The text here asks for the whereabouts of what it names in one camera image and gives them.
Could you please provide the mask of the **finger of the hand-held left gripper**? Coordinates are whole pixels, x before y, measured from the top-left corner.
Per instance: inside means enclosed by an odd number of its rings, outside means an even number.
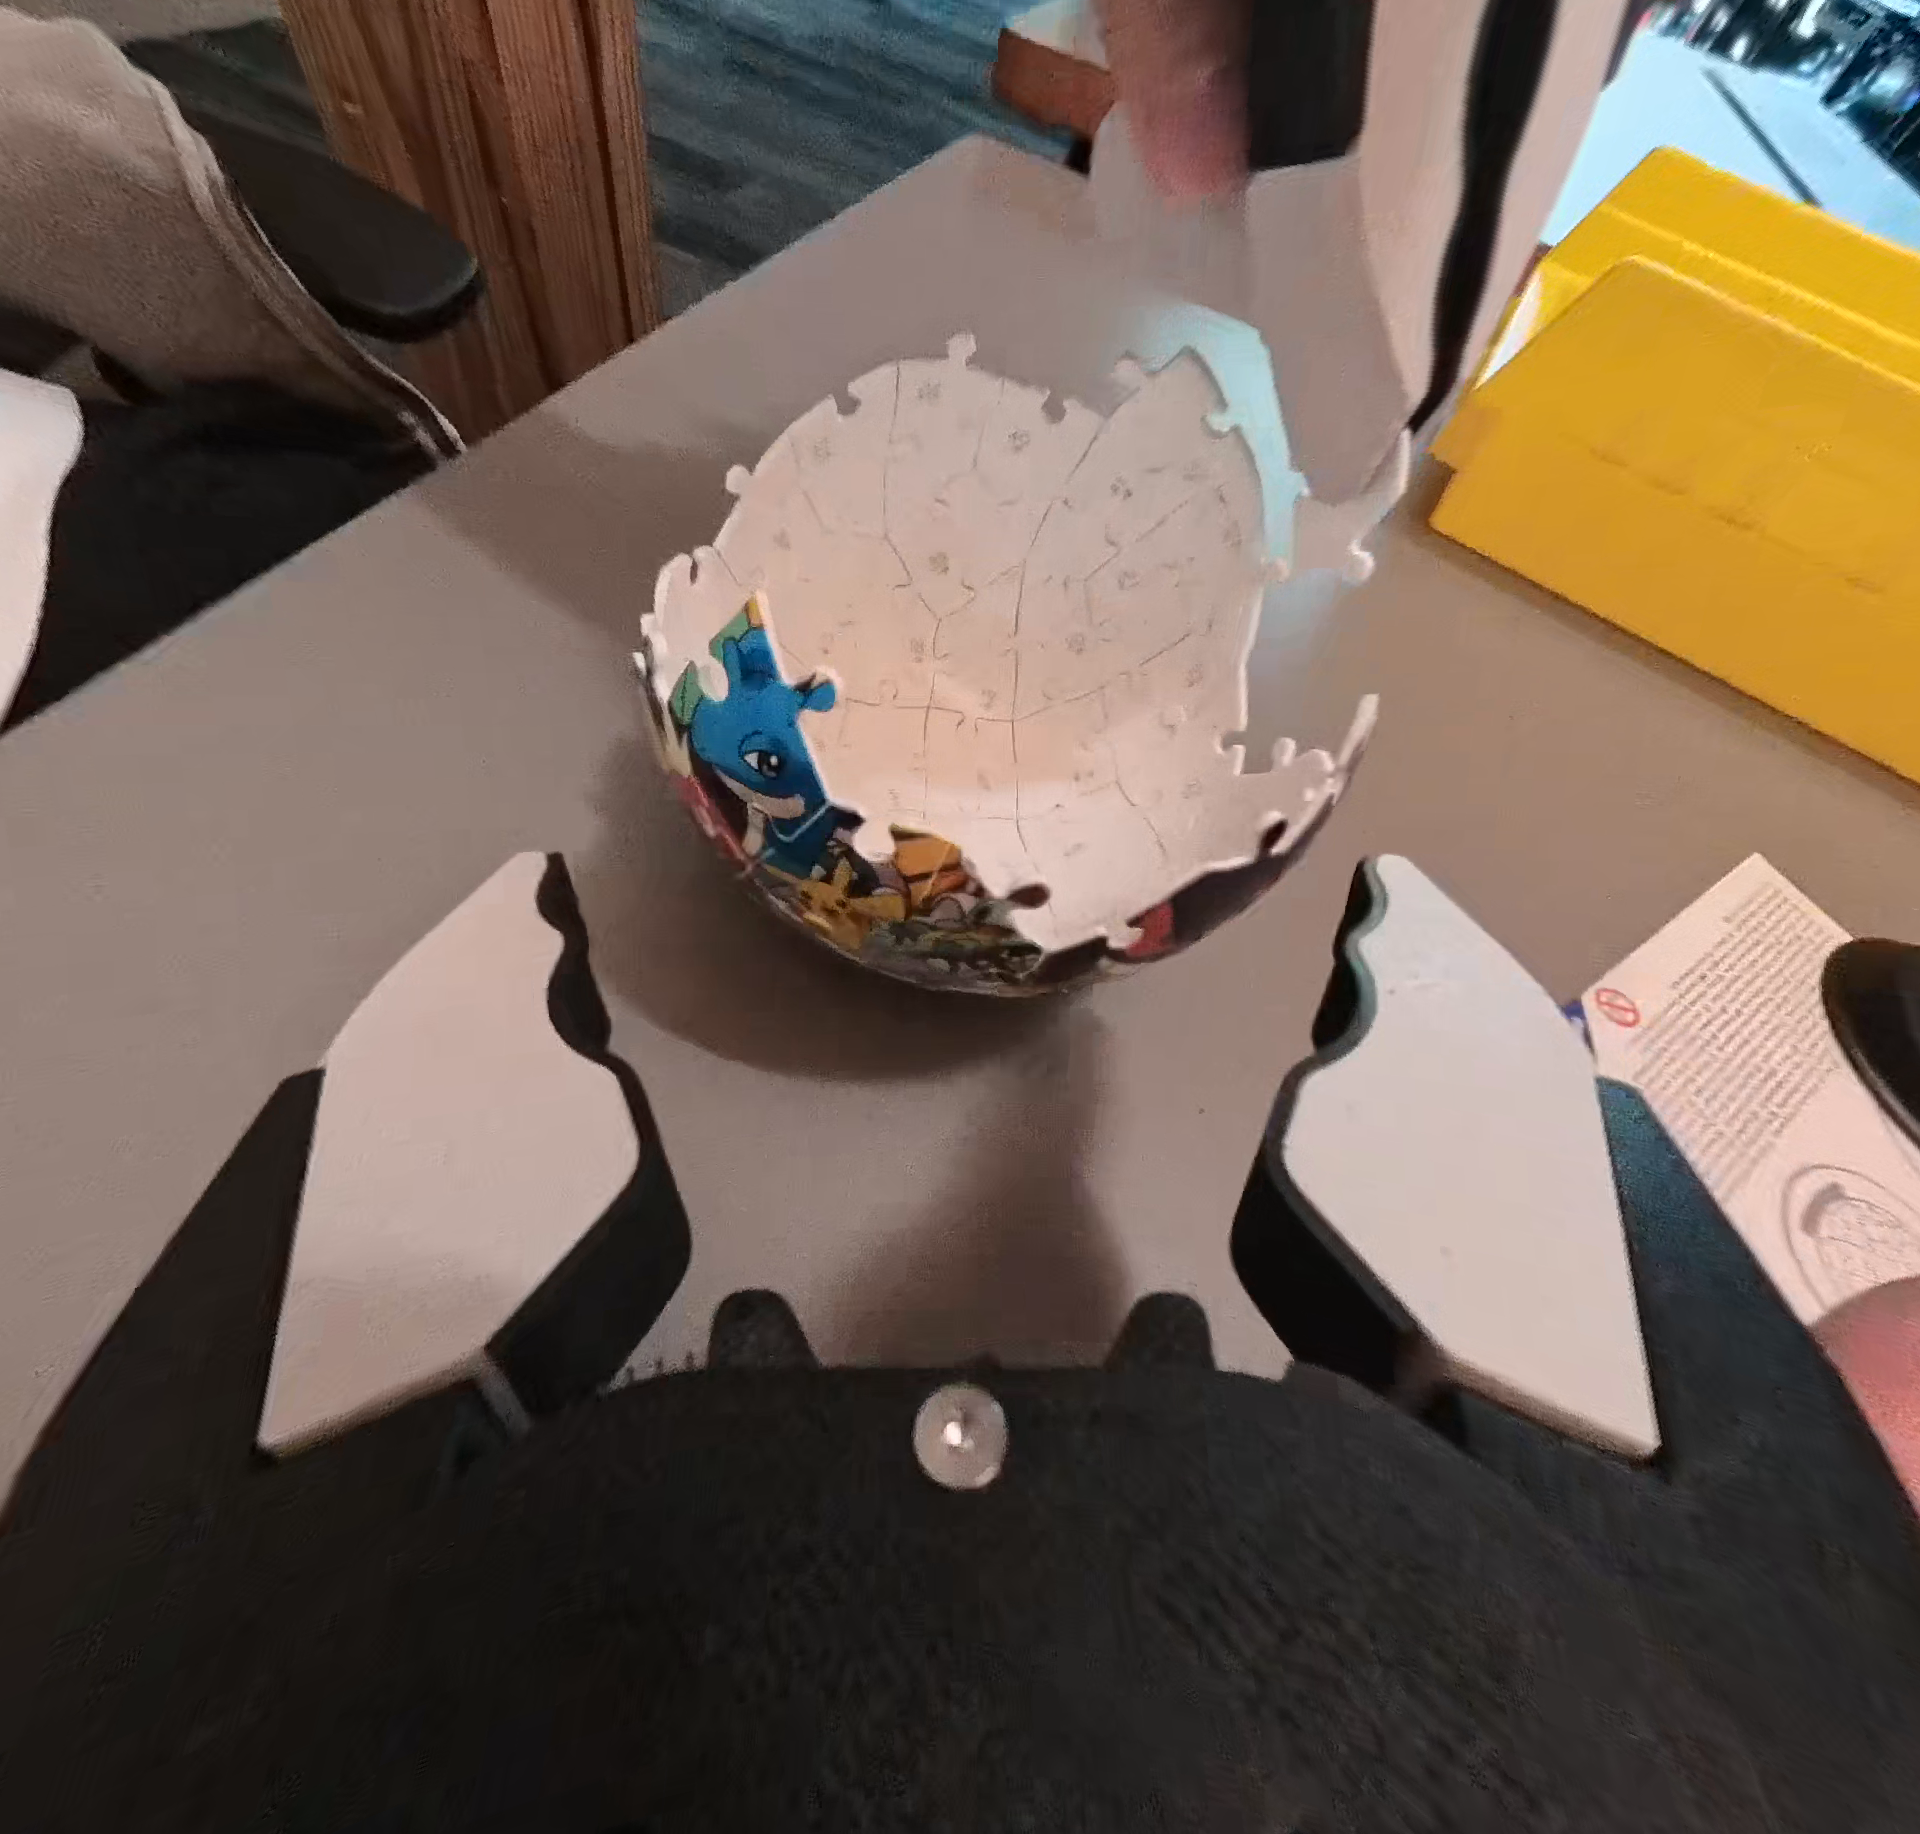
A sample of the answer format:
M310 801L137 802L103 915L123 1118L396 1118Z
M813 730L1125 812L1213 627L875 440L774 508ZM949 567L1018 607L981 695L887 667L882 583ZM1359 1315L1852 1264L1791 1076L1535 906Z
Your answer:
M1371 262L1403 431L1447 412L1540 248L1636 0L1376 0Z
M1091 140L1096 232L1260 332L1293 468L1321 504L1359 503L1403 447L1359 185L1371 21L1376 0L1249 0L1249 173L1224 197L1156 189L1116 83Z

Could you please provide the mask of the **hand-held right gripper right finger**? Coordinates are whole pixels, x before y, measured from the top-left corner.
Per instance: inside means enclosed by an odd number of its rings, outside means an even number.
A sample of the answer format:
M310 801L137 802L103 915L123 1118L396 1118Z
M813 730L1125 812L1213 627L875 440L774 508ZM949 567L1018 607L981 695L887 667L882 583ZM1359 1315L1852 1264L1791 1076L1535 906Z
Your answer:
M1472 1395L1628 1464L1660 1448L1590 1053L1398 855L1356 864L1233 1264L1290 1357L1414 1413Z

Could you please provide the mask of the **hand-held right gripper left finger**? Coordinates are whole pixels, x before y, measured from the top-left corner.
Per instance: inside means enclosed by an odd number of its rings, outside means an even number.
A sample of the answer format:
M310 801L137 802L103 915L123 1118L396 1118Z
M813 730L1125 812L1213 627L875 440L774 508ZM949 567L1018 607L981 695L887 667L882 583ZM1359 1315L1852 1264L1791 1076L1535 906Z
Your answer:
M689 1262L570 868L518 855L323 1057L255 1437L287 1455L461 1384L511 1426L559 1413L610 1390Z

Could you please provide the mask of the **colourful puzzle ball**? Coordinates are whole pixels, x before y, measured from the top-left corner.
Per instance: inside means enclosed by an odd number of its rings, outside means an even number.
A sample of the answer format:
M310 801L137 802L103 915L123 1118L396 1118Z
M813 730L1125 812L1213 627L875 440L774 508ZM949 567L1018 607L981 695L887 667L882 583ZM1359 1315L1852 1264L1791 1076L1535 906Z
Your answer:
M1365 583L1407 452L1319 504L1236 357L1116 357L1112 407L946 353L853 378L725 474L640 619L668 785L803 938L1020 998L1165 959L1277 885L1371 742L1258 763L1260 619Z

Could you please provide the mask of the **black round ball stand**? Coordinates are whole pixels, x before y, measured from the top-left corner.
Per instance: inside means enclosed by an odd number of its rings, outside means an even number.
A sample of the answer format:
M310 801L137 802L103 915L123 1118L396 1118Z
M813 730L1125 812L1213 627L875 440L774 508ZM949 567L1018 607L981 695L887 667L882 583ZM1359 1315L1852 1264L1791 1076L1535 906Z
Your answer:
M1917 945L1836 945L1821 965L1821 1009L1856 1077L1917 1147Z

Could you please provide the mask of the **person's left hand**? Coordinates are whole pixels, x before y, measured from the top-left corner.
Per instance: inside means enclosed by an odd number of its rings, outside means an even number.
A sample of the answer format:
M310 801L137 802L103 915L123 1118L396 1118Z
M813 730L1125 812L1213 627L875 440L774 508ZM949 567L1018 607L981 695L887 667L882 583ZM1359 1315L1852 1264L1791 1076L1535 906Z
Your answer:
M1249 173L1249 0L1091 0L1139 164L1167 197L1204 203Z

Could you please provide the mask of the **person's right hand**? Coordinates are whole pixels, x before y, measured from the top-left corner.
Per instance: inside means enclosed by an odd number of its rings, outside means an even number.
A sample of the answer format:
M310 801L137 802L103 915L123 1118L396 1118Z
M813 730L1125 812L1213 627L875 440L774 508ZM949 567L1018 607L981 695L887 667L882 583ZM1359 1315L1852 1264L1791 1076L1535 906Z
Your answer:
M1813 1340L1917 1507L1917 1277L1856 1293L1813 1324Z

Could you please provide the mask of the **white instruction leaflet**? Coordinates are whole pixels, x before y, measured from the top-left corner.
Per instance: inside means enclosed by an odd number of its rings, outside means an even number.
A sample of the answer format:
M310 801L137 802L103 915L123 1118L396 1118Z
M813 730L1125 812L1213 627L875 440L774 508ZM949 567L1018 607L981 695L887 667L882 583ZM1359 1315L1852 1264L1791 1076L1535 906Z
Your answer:
M1572 1009L1804 1324L1917 1277L1917 1147L1821 1004L1843 941L1751 855Z

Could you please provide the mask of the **yellow plastic bin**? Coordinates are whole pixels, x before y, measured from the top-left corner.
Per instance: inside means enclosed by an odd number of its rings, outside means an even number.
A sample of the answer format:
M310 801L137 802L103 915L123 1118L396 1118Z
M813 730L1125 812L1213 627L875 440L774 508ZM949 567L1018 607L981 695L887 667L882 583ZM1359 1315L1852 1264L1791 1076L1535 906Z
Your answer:
M1917 785L1917 253L1660 147L1535 262L1429 528Z

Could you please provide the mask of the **person's white shirt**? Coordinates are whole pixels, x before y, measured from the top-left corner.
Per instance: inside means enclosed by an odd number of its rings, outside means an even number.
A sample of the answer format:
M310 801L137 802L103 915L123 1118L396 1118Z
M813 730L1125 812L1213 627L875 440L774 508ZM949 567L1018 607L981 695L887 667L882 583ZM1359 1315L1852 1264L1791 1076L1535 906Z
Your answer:
M54 512L80 447L75 396L3 371L3 717L41 634Z

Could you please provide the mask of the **wooden pillar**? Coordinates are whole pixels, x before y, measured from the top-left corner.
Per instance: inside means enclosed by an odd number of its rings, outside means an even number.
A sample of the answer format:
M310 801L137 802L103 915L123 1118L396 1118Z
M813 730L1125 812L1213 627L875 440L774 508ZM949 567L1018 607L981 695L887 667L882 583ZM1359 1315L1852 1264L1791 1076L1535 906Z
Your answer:
M336 158L447 223L482 296L408 378L482 438L661 321L637 0L278 0Z

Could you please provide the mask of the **grey garment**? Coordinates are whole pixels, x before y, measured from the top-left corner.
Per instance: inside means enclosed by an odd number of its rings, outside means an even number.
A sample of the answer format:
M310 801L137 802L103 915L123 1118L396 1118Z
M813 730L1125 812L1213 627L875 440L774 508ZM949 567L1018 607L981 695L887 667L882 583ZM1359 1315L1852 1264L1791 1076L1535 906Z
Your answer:
M432 462L447 415L297 285L180 101L80 19L3 9L3 310L147 386L259 382L392 421Z

